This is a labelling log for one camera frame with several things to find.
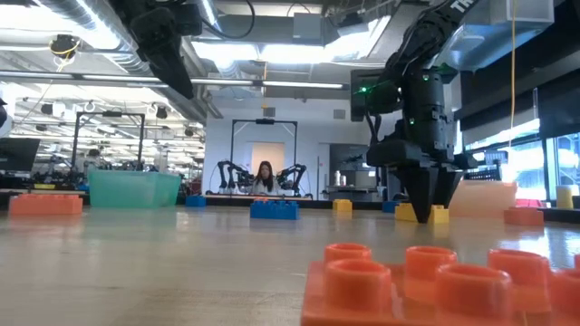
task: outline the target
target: orange lego block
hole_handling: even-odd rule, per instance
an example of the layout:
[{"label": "orange lego block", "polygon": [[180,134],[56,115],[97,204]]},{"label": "orange lego block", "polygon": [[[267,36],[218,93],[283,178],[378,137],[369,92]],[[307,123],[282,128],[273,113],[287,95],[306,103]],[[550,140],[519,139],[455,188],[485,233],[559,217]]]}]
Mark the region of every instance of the orange lego block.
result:
[{"label": "orange lego block", "polygon": [[457,262],[455,252],[433,246],[413,246],[405,251],[404,291],[407,297],[425,303],[435,300],[435,273],[444,264]]},{"label": "orange lego block", "polygon": [[544,226],[544,213],[534,207],[510,207],[504,211],[508,225]]},{"label": "orange lego block", "polygon": [[310,264],[301,325],[580,325],[580,270],[552,273],[545,257],[514,250],[490,251],[489,267],[446,248],[405,254],[403,265],[379,264],[364,245],[328,245]]},{"label": "orange lego block", "polygon": [[580,325],[580,270],[555,271],[550,283],[550,299],[556,326]]},{"label": "orange lego block", "polygon": [[77,195],[22,194],[10,199],[9,214],[21,215],[76,215],[82,212],[82,199]]},{"label": "orange lego block", "polygon": [[550,311],[548,281],[551,272],[547,258],[518,250],[494,249],[488,253],[488,266],[511,277],[516,311]]}]

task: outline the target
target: pipe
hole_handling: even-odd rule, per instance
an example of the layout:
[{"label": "pipe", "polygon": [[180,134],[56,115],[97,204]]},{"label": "pipe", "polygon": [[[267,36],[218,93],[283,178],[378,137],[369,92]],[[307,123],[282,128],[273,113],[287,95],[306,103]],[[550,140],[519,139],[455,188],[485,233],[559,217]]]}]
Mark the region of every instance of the pipe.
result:
[{"label": "pipe", "polygon": [[[151,76],[149,65],[142,61],[138,45],[125,30],[119,16],[105,0],[34,0],[62,19],[75,22],[83,30],[82,38],[96,49],[114,50],[128,54],[105,54],[112,62],[131,75]],[[197,103],[170,88],[154,90],[165,96],[189,120],[205,121],[206,112]]]}]

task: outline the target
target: black metal frame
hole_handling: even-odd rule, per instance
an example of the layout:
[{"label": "black metal frame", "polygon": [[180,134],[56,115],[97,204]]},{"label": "black metal frame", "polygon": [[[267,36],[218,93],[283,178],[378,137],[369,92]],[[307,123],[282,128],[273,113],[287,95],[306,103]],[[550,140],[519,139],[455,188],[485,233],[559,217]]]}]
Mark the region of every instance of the black metal frame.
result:
[{"label": "black metal frame", "polygon": [[292,125],[294,125],[294,165],[296,164],[296,147],[298,146],[298,121],[286,121],[286,120],[261,120],[261,119],[256,119],[256,120],[246,120],[246,119],[233,119],[232,120],[232,135],[231,135],[231,140],[229,142],[229,161],[233,162],[234,161],[234,134],[235,134],[235,128],[236,128],[236,124],[238,122],[254,122],[255,124],[264,124],[264,125],[273,125],[276,123],[290,123]]},{"label": "black metal frame", "polygon": [[122,116],[126,117],[140,117],[141,118],[141,125],[140,125],[140,132],[139,132],[139,153],[137,154],[137,170],[142,170],[143,166],[141,164],[141,152],[143,151],[143,132],[145,130],[145,114],[144,113],[124,113],[119,111],[105,111],[105,112],[76,112],[76,122],[74,124],[74,139],[72,141],[72,156],[71,156],[71,168],[76,167],[76,150],[77,145],[79,143],[79,130],[81,129],[84,124],[81,125],[81,117],[83,115],[89,116],[96,116],[100,115],[103,117],[113,117],[113,118],[120,118]]}]

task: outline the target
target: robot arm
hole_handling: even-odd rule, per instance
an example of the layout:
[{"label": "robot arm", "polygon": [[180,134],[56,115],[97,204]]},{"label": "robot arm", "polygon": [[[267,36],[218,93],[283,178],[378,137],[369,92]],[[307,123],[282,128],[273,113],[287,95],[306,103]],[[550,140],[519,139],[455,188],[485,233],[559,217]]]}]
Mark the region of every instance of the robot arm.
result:
[{"label": "robot arm", "polygon": [[403,100],[399,88],[409,71],[430,68],[429,62],[457,31],[463,18],[480,0],[446,0],[424,10],[415,23],[405,31],[401,47],[385,67],[369,96],[371,114],[391,113],[401,108]]},{"label": "robot arm", "polygon": [[[227,181],[226,175],[224,173],[225,166],[227,166],[227,173],[229,174],[229,179]],[[231,161],[219,161],[217,163],[217,167],[219,168],[219,176],[221,177],[221,183],[219,184],[220,189],[236,188],[236,181],[234,181],[234,171],[237,172],[237,184],[239,187],[249,187],[254,181],[254,176],[251,175],[245,168],[242,168]]]},{"label": "robot arm", "polygon": [[[431,63],[479,1],[446,0],[424,10],[405,31],[401,47],[376,74],[374,84],[362,85],[354,94],[359,97],[351,102],[353,111],[364,108],[371,127],[367,164],[391,169],[407,190],[420,223],[428,222],[431,205],[449,206],[463,175],[460,170],[474,163],[469,155],[453,155],[448,136],[453,118],[444,107],[443,76]],[[352,76],[369,78],[363,73]],[[354,80],[352,84],[361,83]],[[395,132],[378,141],[370,116],[400,108],[402,120],[397,121]]]},{"label": "robot arm", "polygon": [[[302,164],[294,164],[290,168],[285,168],[282,171],[278,172],[275,176],[276,182],[283,190],[293,190],[295,194],[300,193],[300,179],[302,175],[306,171],[306,165]],[[297,173],[296,180],[294,182],[290,182],[288,180],[289,176],[292,176],[294,173]]]}]

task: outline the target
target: large toy block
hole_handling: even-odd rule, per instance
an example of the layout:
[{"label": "large toy block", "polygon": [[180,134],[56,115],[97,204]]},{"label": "large toy block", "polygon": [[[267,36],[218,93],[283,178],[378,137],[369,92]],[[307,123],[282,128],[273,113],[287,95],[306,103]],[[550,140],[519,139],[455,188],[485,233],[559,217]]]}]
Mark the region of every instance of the large toy block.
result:
[{"label": "large toy block", "polygon": [[353,202],[348,199],[335,199],[333,201],[333,210],[351,212],[353,211]]},{"label": "large toy block", "polygon": [[534,207],[510,207],[504,211],[507,225],[544,226],[544,213]]},{"label": "large toy block", "polygon": [[22,194],[10,199],[11,216],[78,215],[82,198],[77,195]]},{"label": "large toy block", "polygon": [[205,207],[206,198],[203,196],[187,196],[185,198],[185,206],[187,207]]},{"label": "large toy block", "polygon": [[[405,222],[417,222],[417,216],[413,206],[409,203],[400,203],[395,207],[395,220]],[[450,211],[442,205],[431,206],[429,224],[448,224],[450,222]]]},{"label": "large toy block", "polygon": [[538,199],[516,199],[518,207],[544,207],[542,201]]},{"label": "large toy block", "polygon": [[297,220],[298,213],[296,202],[255,201],[250,205],[250,218]]},{"label": "large toy block", "polygon": [[397,207],[401,202],[399,201],[388,201],[382,202],[382,212],[394,214],[395,207]]},{"label": "large toy block", "polygon": [[446,248],[408,248],[381,264],[361,244],[330,244],[308,270],[302,326],[580,325],[580,270],[551,272],[545,257],[492,250],[488,266]]}]

